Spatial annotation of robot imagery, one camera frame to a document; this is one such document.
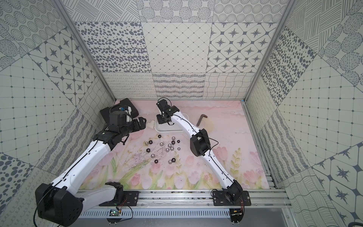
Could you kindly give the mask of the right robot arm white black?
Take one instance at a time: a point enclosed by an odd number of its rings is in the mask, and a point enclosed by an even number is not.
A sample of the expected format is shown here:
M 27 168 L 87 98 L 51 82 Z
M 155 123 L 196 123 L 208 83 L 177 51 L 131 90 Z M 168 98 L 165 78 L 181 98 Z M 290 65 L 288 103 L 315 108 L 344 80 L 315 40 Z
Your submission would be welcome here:
M 223 167 L 215 156 L 210 141 L 212 140 L 205 129 L 199 129 L 187 120 L 176 106 L 168 103 L 169 99 L 162 97 L 157 101 L 159 124 L 175 124 L 189 136 L 191 152 L 205 160 L 217 177 L 228 204 L 239 203 L 243 200 L 243 188 Z

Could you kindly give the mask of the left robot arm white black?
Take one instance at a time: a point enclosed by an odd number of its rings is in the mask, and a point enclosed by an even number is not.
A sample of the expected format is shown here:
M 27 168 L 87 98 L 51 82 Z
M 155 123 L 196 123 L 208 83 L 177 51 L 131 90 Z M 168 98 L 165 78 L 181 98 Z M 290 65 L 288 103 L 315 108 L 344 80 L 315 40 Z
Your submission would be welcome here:
M 125 144 L 129 135 L 146 128 L 146 119 L 139 117 L 129 123 L 109 125 L 96 134 L 83 154 L 59 177 L 41 184 L 35 192 L 36 209 L 33 216 L 60 226 L 72 225 L 85 211 L 101 205 L 118 207 L 125 203 L 123 185 L 107 182 L 88 193 L 78 193 L 80 186 L 97 164 L 110 154 L 118 143 Z

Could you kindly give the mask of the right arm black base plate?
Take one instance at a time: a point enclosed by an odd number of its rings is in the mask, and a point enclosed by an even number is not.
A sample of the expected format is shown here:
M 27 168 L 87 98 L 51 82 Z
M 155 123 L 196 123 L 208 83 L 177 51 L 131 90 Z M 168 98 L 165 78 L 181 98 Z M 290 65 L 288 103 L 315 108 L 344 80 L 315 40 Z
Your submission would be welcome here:
M 237 197 L 232 197 L 224 191 L 213 189 L 210 192 L 214 206 L 251 206 L 251 199 L 248 191 L 242 191 L 242 194 Z

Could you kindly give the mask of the small white plastic piece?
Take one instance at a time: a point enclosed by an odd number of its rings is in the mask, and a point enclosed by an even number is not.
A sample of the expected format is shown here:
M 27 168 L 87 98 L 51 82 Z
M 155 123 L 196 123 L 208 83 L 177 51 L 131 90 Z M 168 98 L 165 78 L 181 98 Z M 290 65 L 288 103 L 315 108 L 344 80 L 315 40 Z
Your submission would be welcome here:
M 154 120 L 152 120 L 151 122 L 148 122 L 148 123 L 146 124 L 146 126 L 147 126 L 148 128 L 154 129 L 154 127 L 155 127 L 155 121 L 154 121 Z

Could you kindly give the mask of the black hex allen key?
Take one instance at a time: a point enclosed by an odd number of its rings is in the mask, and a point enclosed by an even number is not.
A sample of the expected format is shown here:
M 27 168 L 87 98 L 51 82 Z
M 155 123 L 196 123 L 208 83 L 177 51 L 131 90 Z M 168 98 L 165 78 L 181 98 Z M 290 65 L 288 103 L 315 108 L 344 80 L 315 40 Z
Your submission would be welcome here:
M 205 114 L 202 114 L 202 115 L 199 117 L 199 119 L 198 119 L 198 121 L 197 121 L 197 124 L 196 124 L 196 126 L 197 126 L 197 127 L 198 127 L 198 126 L 200 126 L 200 124 L 201 124 L 201 122 L 202 122 L 202 120 L 203 120 L 204 118 L 208 118 L 208 116 L 207 116 L 207 115 L 205 115 Z

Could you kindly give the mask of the white plastic storage box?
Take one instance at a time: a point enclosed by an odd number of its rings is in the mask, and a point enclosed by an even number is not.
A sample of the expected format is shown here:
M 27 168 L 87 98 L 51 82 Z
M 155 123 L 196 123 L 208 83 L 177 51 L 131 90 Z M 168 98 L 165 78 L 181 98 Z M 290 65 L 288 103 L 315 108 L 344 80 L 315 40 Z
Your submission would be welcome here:
M 187 123 L 180 118 L 177 117 L 177 120 L 180 122 L 183 122 L 183 127 L 181 127 L 180 124 L 175 124 L 173 122 L 160 124 L 159 120 L 161 120 L 161 114 L 158 114 L 156 116 L 156 122 L 155 122 L 155 130 L 160 134 L 168 134 L 168 133 L 183 133 L 184 128 L 187 125 Z

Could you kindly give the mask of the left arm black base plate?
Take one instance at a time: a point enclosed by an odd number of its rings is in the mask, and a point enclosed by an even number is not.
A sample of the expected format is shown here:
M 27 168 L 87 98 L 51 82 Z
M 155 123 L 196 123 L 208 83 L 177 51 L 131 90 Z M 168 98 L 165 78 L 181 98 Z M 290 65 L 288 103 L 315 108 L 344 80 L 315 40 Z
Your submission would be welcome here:
M 137 206 L 139 199 L 139 191 L 119 191 L 111 201 L 106 201 L 99 204 L 100 207 L 106 206 Z

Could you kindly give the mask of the black plastic tool case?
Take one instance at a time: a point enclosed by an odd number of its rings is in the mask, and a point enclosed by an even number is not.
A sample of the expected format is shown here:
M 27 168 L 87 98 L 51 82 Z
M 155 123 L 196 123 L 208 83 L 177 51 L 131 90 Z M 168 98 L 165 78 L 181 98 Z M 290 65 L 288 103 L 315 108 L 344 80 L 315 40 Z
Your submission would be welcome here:
M 134 104 L 128 99 L 125 98 L 121 101 L 117 101 L 116 104 L 112 107 L 106 107 L 100 111 L 101 116 L 103 117 L 106 124 L 110 122 L 109 114 L 115 111 L 121 111 L 123 109 L 128 110 L 127 107 L 130 107 L 129 114 L 132 116 L 132 118 L 136 118 L 139 116 L 139 112 L 137 108 L 134 106 Z

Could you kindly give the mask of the aluminium mounting rail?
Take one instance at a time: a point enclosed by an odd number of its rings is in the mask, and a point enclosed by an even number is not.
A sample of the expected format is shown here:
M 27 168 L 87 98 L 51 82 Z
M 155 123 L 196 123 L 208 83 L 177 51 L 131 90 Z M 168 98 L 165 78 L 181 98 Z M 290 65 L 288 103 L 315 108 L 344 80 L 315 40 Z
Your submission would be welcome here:
M 240 208 L 291 208 L 291 202 L 285 190 L 247 190 L 251 199 L 251 206 L 214 206 L 210 194 L 212 190 L 140 190 L 137 206 L 133 208 L 207 208 L 222 207 L 229 209 Z

